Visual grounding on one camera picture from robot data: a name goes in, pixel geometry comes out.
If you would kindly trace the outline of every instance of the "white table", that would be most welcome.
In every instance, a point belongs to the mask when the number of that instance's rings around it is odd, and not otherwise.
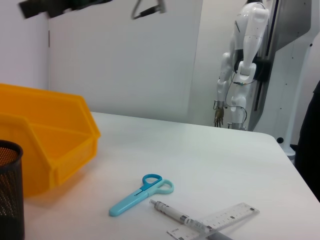
[[[222,231],[234,240],[319,240],[320,203],[273,137],[261,133],[93,113],[98,154],[62,186],[25,200],[26,240],[171,240],[179,223],[149,199],[118,217],[109,208],[145,174],[171,180],[154,195],[194,218],[245,202],[260,210]]]

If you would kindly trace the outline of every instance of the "white wall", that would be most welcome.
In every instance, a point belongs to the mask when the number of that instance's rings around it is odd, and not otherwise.
[[[18,3],[0,0],[0,83],[48,88],[48,20],[24,19]]]
[[[131,20],[135,3],[49,20],[50,89],[82,95],[96,112],[184,122],[202,0],[166,0],[167,13]]]
[[[314,39],[313,46],[310,50],[309,59],[306,65],[305,77],[301,88],[299,102],[297,106],[297,112],[295,116],[292,144],[298,144],[300,138],[300,130],[302,123],[305,119],[305,115],[309,106],[309,103],[313,97],[313,91],[315,90],[318,82],[320,81],[320,34]]]

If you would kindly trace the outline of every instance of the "scissor blade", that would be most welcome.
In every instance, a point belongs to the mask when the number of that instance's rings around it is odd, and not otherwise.
[[[134,205],[140,203],[142,200],[148,197],[148,193],[138,189],[128,195],[126,198],[118,202],[109,210],[109,215],[112,217],[119,216],[126,210],[132,208]]]

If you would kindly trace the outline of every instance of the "white pen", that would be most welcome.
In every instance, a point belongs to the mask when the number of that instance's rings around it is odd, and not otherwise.
[[[154,205],[154,208],[163,213],[164,215],[169,216],[170,218],[190,227],[200,233],[209,233],[213,230],[212,227],[204,225],[202,222],[190,218],[188,215],[175,210],[174,208],[164,204],[161,201],[150,200],[150,203]]]

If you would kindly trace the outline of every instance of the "scissor handle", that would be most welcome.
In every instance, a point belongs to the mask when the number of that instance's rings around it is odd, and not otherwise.
[[[161,186],[163,186],[164,184],[168,184],[170,186],[169,189],[161,189]],[[175,190],[175,186],[174,184],[167,180],[167,179],[163,179],[160,182],[156,183],[155,185],[153,185],[152,187],[150,187],[147,192],[148,192],[148,197],[152,196],[153,194],[170,194]]]
[[[155,180],[154,182],[152,183],[149,183],[147,182],[147,179],[150,179],[150,178],[153,178],[153,179],[157,179]],[[143,183],[143,186],[140,187],[140,189],[142,191],[145,191],[147,190],[148,188],[150,188],[151,186],[155,185],[156,183],[160,182],[162,180],[162,176],[158,175],[158,174],[147,174],[145,175],[143,178],[142,178],[142,183]]]

